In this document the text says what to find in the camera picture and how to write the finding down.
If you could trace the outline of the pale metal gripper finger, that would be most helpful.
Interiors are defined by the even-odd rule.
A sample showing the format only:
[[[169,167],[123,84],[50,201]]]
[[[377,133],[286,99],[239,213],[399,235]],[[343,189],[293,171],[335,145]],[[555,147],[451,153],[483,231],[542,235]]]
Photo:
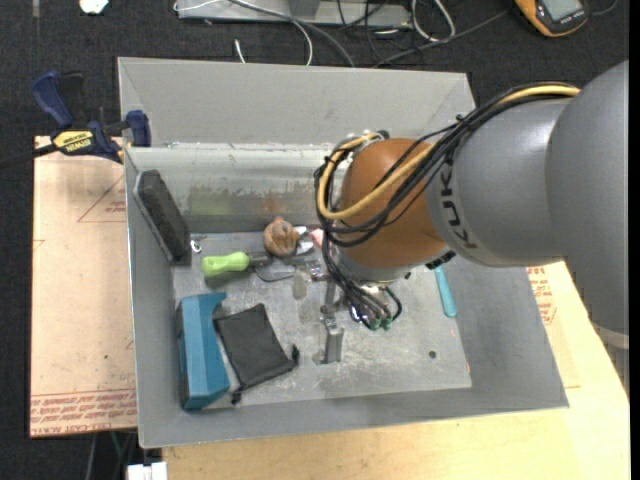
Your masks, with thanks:
[[[339,324],[336,312],[327,306],[321,307],[322,322],[326,337],[324,352],[321,354],[321,363],[330,364],[342,360],[344,328]]]
[[[292,294],[295,299],[303,299],[307,296],[312,283],[320,281],[323,275],[323,267],[319,262],[298,265],[293,276]]]

